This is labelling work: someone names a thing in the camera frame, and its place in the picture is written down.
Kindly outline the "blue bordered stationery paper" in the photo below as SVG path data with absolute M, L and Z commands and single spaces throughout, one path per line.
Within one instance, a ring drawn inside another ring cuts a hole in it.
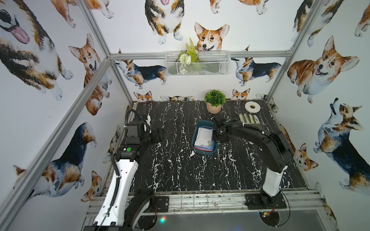
M 204 127 L 198 128 L 194 148 L 203 152 L 212 152 L 214 150 L 213 130 Z

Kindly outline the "teal plastic storage box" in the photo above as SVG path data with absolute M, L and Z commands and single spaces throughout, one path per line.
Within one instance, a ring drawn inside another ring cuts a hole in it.
M 196 124 L 191 147 L 196 154 L 212 156 L 218 149 L 218 143 L 213 138 L 216 127 L 211 121 L 200 120 Z

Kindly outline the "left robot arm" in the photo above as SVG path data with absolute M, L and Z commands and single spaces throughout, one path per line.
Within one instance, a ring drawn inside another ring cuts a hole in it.
M 93 224 L 85 226 L 85 231 L 132 231 L 142 214 L 155 207 L 151 189 L 139 189 L 130 203 L 127 199 L 140 159 L 149 146 L 164 140 L 164 131 L 161 128 L 152 130 L 134 109 L 127 111 L 124 127 L 123 140 L 110 157 L 114 179 Z

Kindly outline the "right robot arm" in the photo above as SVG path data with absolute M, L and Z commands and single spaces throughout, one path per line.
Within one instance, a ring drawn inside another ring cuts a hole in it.
M 260 190 L 260 201 L 264 206 L 272 205 L 280 195 L 284 171 L 294 156 L 285 135 L 281 131 L 276 133 L 264 131 L 257 126 L 234 119 L 218 121 L 211 117 L 210 121 L 215 126 L 213 137 L 216 142 L 225 143 L 229 141 L 230 136 L 235 136 L 250 141 L 262 149 L 261 159 L 267 171 Z

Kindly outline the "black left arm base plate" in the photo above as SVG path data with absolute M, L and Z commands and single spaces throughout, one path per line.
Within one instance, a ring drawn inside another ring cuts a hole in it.
M 148 211 L 149 213 L 166 213 L 169 211 L 168 196 L 155 196 L 154 205 Z

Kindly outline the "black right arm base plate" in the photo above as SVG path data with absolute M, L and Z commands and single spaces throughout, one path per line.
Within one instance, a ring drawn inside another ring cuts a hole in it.
M 282 193 L 274 197 L 267 194 L 247 193 L 245 194 L 245 205 L 249 210 L 263 210 L 263 209 L 286 209 L 287 204 L 283 198 Z

